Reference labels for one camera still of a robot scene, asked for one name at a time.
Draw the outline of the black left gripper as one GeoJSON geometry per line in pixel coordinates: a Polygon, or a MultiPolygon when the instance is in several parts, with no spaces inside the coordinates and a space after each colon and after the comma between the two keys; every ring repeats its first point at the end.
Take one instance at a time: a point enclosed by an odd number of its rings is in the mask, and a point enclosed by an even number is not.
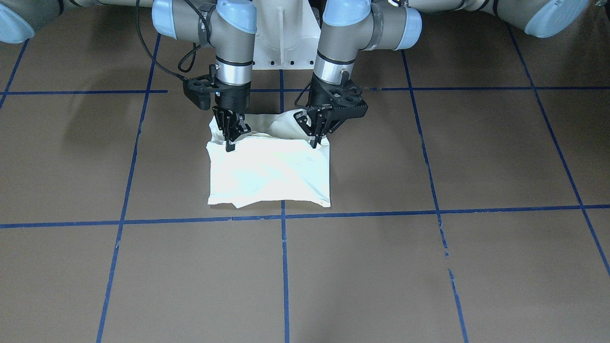
{"type": "Polygon", "coordinates": [[[314,75],[306,109],[297,111],[293,117],[315,149],[323,137],[336,131],[345,120],[363,117],[368,104],[362,98],[361,88],[352,80],[329,84],[314,75]]]}

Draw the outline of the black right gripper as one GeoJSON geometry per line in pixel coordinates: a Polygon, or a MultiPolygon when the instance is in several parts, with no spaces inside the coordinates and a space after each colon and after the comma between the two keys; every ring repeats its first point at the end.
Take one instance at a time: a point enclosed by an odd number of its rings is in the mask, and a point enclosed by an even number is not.
{"type": "Polygon", "coordinates": [[[215,95],[213,107],[216,124],[222,131],[226,151],[235,150],[235,142],[252,129],[246,123],[246,109],[250,102],[251,82],[230,85],[222,82],[215,65],[209,65],[209,74],[183,81],[183,92],[201,110],[211,108],[211,95],[215,95]]]}

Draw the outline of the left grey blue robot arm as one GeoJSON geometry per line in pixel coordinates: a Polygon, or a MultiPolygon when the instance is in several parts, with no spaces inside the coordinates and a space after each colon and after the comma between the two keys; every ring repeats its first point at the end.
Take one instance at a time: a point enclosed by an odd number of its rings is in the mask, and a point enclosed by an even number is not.
{"type": "Polygon", "coordinates": [[[569,26],[584,11],[586,0],[329,0],[307,104],[294,114],[312,148],[346,120],[368,109],[352,81],[362,50],[405,50],[416,44],[423,28],[421,14],[457,10],[483,11],[548,38],[569,26]]]}

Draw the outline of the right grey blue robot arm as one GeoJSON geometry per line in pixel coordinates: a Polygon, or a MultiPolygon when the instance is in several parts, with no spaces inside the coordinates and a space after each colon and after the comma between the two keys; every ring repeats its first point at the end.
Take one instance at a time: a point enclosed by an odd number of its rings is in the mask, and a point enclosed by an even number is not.
{"type": "Polygon", "coordinates": [[[194,48],[211,46],[215,61],[209,73],[186,78],[183,92],[198,108],[212,108],[226,150],[251,129],[245,122],[250,101],[257,9],[249,0],[3,0],[1,41],[17,44],[32,38],[63,13],[91,6],[150,7],[157,32],[190,41],[194,48]],[[215,106],[211,106],[211,96],[215,106]]]}

